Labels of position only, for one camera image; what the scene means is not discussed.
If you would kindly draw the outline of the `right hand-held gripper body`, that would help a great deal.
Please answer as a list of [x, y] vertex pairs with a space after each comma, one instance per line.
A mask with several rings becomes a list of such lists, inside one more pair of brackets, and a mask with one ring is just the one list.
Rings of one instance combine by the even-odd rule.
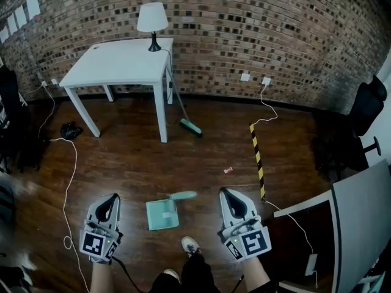
[[269, 231], [261, 217], [252, 217], [217, 234], [235, 259], [249, 259], [271, 250]]

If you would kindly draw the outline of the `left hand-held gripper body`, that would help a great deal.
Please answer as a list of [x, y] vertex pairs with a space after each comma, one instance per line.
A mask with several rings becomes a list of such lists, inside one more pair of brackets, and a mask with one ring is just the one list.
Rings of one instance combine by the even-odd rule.
[[79, 251], [81, 253], [88, 255], [91, 262], [111, 264], [123, 234], [119, 231], [118, 221], [111, 224], [85, 220], [80, 236]]

